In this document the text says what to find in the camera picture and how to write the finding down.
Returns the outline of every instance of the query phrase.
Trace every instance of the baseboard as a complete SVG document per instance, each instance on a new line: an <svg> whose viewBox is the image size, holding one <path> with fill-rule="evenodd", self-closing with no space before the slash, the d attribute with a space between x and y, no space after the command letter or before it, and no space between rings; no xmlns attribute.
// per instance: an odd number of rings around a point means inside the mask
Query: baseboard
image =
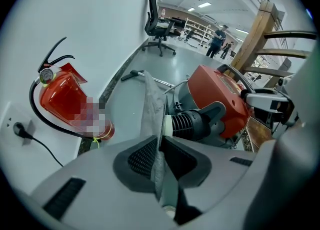
<svg viewBox="0 0 320 230"><path fill-rule="evenodd" d="M146 39L130 56L129 58L122 64L122 66L119 68L119 70L116 72L116 74L112 77L110 80L109 84L105 88L105 90L102 92L102 94L99 97L99 103L106 104L108 101L111 93L113 92L116 84L120 80L121 76L125 72L125 70L128 68L129 64L133 61L135 56L138 54L138 52L141 50L143 46L145 46L148 43L148 39ZM91 146L91 141L88 139L82 139L80 146L79 146L79 151L78 151L78 156L89 151Z"/></svg>

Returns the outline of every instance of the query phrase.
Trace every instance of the fire extinguisher hose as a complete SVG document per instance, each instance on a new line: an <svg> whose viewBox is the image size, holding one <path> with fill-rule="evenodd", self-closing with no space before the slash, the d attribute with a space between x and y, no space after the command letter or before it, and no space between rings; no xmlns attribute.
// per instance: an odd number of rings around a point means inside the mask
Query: fire extinguisher hose
<svg viewBox="0 0 320 230"><path fill-rule="evenodd" d="M49 120L47 120L42 114L41 112L37 109L36 107L36 104L35 104L35 99L34 99L34 92L35 92L35 89L36 89L36 86L38 85L38 83L36 81L33 81L33 83L31 84L30 86L30 90L29 90L29 101L30 101L30 105L31 105L31 108L33 110L33 112L36 114L36 116L42 121L44 122L46 125L48 125L49 127L57 130L57 131L60 131L62 133L65 133L65 134L69 134L69 135L72 135L72 136L76 136L76 137L81 137L81 138L85 138L85 139L89 139L91 141L94 140L94 138L92 137L87 137L87 136L84 136L84 135L81 135L81 134L78 134L76 132L73 132L73 131L70 131L70 130L67 130L65 128L61 128L55 124L53 124L52 122L50 122Z"/></svg>

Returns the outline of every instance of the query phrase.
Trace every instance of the wall outlet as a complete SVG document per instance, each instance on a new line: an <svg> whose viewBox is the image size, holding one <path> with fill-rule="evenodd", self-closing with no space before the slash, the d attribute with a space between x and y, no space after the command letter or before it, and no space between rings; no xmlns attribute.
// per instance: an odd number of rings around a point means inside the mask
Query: wall outlet
<svg viewBox="0 0 320 230"><path fill-rule="evenodd" d="M22 146L30 142L14 133L14 124L16 122L21 122L25 130L28 130L31 126L31 117L23 112L17 104L8 102L0 123L0 143L2 145Z"/></svg>

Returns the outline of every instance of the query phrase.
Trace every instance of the black office chair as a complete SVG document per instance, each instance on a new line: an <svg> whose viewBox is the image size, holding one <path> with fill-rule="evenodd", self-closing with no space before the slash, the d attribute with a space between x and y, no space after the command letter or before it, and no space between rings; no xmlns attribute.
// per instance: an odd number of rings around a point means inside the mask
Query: black office chair
<svg viewBox="0 0 320 230"><path fill-rule="evenodd" d="M167 28L157 27L158 23L158 10L157 10L157 0L149 0L150 13L148 12L148 21L145 25L145 32L148 36L155 36L156 39L159 39L158 42L149 42L148 45L144 46L142 50L146 50L146 47L158 47L160 49L160 56L163 56L162 47L165 49L168 48L173 51L173 54L176 54L176 51L168 47L167 45L162 44L162 40L166 41L167 36L178 37L180 32L176 31L174 33L170 32L171 28L175 23L181 24L182 21L165 18L165 20L170 21Z"/></svg>

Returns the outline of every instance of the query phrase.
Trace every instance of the red fire extinguisher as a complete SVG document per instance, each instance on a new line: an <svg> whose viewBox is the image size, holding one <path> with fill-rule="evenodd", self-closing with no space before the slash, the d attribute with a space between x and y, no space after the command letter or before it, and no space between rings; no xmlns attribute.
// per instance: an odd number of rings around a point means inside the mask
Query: red fire extinguisher
<svg viewBox="0 0 320 230"><path fill-rule="evenodd" d="M50 127L77 137L89 138L98 142L99 139L110 139L115 128L113 123L105 119L105 115L99 113L99 103L93 103L81 89L80 84L87 81L67 63L60 67L60 71L53 73L51 66L65 58L73 58L71 55L65 55L48 63L48 58L54 49L66 37L61 39L50 50L40 67L38 68L39 77L32 83L29 92L29 100L34 113ZM40 105L55 117L70 126L73 126L75 132L61 128L48 121L37 109L34 101L34 91L36 86L42 83L39 94Z"/></svg>

